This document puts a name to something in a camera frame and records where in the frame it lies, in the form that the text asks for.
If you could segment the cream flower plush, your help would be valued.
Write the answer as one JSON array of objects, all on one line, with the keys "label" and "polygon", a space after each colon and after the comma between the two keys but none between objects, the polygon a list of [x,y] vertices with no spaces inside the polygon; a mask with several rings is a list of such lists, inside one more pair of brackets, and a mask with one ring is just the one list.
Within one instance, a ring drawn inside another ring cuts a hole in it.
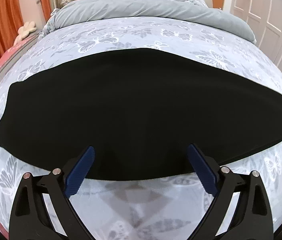
[{"label": "cream flower plush", "polygon": [[24,40],[26,37],[29,36],[30,33],[33,33],[37,30],[36,24],[34,21],[26,22],[23,26],[18,29],[18,36],[14,40],[14,46],[17,45],[19,42]]}]

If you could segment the pink topped side cabinet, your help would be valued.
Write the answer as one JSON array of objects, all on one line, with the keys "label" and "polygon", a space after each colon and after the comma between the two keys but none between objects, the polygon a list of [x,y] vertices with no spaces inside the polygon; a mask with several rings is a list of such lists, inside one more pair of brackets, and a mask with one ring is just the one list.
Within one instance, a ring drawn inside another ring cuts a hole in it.
[{"label": "pink topped side cabinet", "polygon": [[31,33],[29,37],[10,47],[0,58],[0,74],[8,71],[38,40],[41,30]]}]

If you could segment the black pants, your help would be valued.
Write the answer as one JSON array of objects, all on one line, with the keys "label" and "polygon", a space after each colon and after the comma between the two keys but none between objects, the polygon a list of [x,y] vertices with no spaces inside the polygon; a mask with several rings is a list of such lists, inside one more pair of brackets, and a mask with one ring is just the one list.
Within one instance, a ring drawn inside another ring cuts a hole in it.
[{"label": "black pants", "polygon": [[196,144],[224,165],[282,141],[282,94],[155,49],[84,56],[10,85],[0,147],[44,170],[86,148],[97,180],[192,171]]}]

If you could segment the butterfly print bed sheet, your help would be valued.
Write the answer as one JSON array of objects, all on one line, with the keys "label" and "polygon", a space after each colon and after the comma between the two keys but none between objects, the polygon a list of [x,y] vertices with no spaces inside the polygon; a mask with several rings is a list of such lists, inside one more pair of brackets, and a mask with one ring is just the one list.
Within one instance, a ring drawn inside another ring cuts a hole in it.
[{"label": "butterfly print bed sheet", "polygon": [[[282,94],[282,72],[251,42],[206,25],[131,17],[61,28],[0,69],[0,118],[10,85],[66,61],[102,51],[152,48],[244,76]],[[25,172],[42,175],[0,148],[0,223],[9,217]],[[187,239],[212,196],[191,173],[138,182],[85,180],[70,199],[96,239]]]}]

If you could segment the grey folded duvet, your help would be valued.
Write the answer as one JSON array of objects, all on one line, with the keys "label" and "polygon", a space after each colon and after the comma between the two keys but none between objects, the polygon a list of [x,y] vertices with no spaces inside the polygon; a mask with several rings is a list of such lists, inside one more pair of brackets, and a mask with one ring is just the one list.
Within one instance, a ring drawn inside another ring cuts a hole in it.
[{"label": "grey folded duvet", "polygon": [[54,9],[39,35],[39,40],[57,29],[78,23],[145,16],[207,25],[256,43],[252,29],[239,17],[219,9],[172,0],[75,0],[61,9]]}]

